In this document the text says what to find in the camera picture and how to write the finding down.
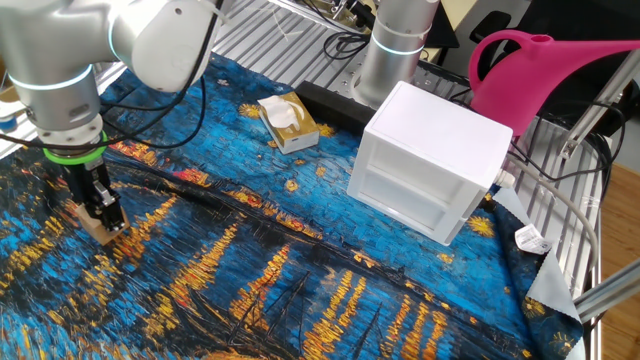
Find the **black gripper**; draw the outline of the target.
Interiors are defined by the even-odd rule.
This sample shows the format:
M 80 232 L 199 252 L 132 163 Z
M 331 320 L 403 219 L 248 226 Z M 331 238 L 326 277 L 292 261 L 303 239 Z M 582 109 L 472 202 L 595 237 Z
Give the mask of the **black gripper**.
M 69 211 L 73 215 L 88 216 L 85 204 L 90 204 L 107 231 L 114 232 L 125 228 L 120 197 L 110 188 L 107 167 L 102 158 L 84 164 L 63 165 L 62 171 L 75 199 L 69 200 Z

